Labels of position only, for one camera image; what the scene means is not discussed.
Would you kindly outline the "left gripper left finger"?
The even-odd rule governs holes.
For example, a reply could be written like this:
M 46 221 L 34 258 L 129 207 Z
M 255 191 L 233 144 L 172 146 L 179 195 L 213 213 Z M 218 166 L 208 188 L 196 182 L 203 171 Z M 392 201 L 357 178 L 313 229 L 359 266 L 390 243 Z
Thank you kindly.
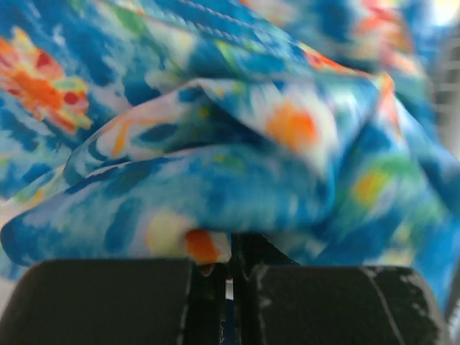
M 215 268 L 215 264 L 198 264 L 193 265 L 193 276 L 209 277 L 212 275 Z

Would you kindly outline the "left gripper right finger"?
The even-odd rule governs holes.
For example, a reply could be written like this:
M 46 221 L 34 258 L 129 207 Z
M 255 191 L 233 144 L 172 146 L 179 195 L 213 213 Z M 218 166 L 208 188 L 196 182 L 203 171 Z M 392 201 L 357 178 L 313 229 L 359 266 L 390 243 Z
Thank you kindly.
M 231 239 L 234 282 L 262 280 L 270 270 L 300 266 L 261 234 L 234 234 Z

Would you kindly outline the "blue floral garment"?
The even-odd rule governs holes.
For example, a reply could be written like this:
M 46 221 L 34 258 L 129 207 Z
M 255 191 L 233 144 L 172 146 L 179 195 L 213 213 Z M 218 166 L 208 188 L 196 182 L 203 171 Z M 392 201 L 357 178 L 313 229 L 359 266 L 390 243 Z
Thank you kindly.
M 457 1 L 3 1 L 1 277 L 65 258 L 412 267 L 446 306 Z

